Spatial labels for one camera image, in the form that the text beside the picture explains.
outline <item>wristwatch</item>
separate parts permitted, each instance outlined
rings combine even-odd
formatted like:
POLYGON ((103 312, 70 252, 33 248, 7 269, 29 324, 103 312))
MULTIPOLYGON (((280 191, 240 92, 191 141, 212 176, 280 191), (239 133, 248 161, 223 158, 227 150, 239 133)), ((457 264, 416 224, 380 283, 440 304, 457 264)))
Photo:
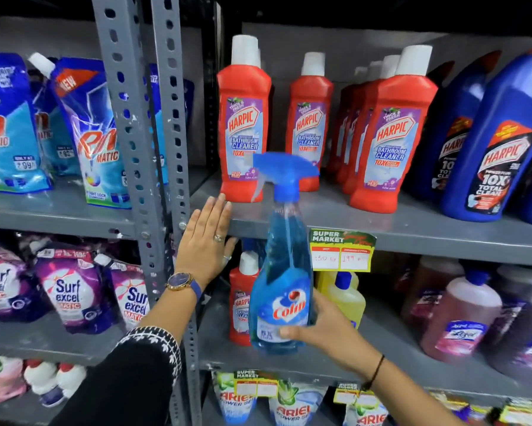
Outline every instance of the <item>wristwatch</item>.
POLYGON ((188 272, 178 272, 169 277, 165 288, 169 288, 171 291, 179 291, 184 288, 191 287, 197 296, 197 300, 201 297, 201 287, 193 279, 193 276, 188 272))

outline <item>person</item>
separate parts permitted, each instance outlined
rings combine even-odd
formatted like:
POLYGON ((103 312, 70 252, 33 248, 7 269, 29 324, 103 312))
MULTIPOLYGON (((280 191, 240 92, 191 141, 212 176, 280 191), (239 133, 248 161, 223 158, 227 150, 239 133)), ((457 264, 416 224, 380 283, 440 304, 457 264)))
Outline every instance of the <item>person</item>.
MULTIPOLYGON (((139 326, 88 374, 50 426, 164 424, 181 372, 178 344, 195 310, 198 289, 204 291, 220 273, 238 241, 231 237, 225 242, 231 210, 232 204, 221 194, 193 212, 179 244, 175 270, 189 274, 198 287, 166 289, 139 326)), ((361 380, 371 380, 371 390, 402 426, 464 424, 365 341, 317 290, 314 306, 315 325, 283 327, 280 336, 314 345, 361 380)))

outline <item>blue detergent pouch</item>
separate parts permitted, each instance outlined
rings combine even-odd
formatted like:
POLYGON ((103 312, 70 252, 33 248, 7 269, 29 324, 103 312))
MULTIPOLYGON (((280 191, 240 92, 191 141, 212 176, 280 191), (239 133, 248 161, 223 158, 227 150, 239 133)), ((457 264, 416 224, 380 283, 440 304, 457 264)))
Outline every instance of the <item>blue detergent pouch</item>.
POLYGON ((52 91, 77 151, 86 202, 130 209, 126 171, 102 61, 62 58, 53 64, 37 53, 29 61, 51 78, 52 91))
POLYGON ((0 191, 35 193, 52 182, 42 168, 25 64, 0 53, 0 191))
POLYGON ((43 160, 53 175, 80 176, 75 146, 50 82, 38 70, 30 70, 30 88, 35 108, 37 139, 43 160))
POLYGON ((441 198, 442 213, 464 221, 500 219, 531 160, 532 50, 487 85, 441 198))
POLYGON ((250 295, 250 339, 257 348, 285 354, 303 343, 281 338, 280 327, 305 326, 310 319, 312 258, 298 207, 299 180, 319 176, 319 169, 303 157, 277 152, 254 154, 252 166, 259 171, 252 200, 270 181, 275 203, 266 259, 250 295))
MULTIPOLYGON (((163 118, 162 118, 162 97, 159 92, 159 76, 157 73, 157 64, 149 65, 149 82, 152 86, 152 96, 154 99, 154 111, 156 113, 156 130, 157 130, 157 145, 160 153, 160 163, 162 164, 162 178, 165 185, 168 184, 167 174, 167 160, 165 159, 165 138, 163 134, 163 118)), ((191 120, 191 112, 193 109, 193 93, 195 85, 190 80, 183 79, 183 91, 185 98, 185 127, 189 129, 189 122, 191 120)))
POLYGON ((430 119, 406 189, 420 200, 439 200, 457 155, 479 109, 487 75, 501 51, 490 52, 463 69, 441 92, 437 113, 430 119))

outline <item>yellow bottle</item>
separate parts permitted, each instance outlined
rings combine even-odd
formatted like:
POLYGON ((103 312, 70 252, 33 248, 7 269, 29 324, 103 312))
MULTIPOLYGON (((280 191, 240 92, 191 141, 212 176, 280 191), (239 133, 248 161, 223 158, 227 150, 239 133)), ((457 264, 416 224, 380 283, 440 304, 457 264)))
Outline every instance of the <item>yellow bottle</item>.
MULTIPOLYGON (((329 289, 329 286, 335 285, 335 279, 337 278, 337 271, 333 270, 324 270, 315 272, 315 286, 317 287, 317 290, 325 296, 328 295, 327 290, 329 289)), ((359 288, 359 278, 355 272, 344 272, 351 274, 351 287, 353 287, 354 290, 357 290, 359 288)))
POLYGON ((327 289, 327 297, 339 307, 355 329, 358 329, 367 301, 353 288, 352 275, 352 272, 337 272, 335 284, 327 289))

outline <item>left hand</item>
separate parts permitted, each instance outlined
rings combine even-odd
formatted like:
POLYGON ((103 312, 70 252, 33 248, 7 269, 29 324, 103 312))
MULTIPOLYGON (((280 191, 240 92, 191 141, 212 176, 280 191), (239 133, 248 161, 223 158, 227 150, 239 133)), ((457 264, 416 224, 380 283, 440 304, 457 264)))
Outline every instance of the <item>left hand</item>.
POLYGON ((236 237, 231 237, 225 243, 233 208, 225 200, 224 194, 219 194, 217 199, 209 197, 202 211, 193 212, 177 250, 175 272, 190 273, 201 290, 225 268, 228 262, 225 257, 233 255, 238 242, 236 237))

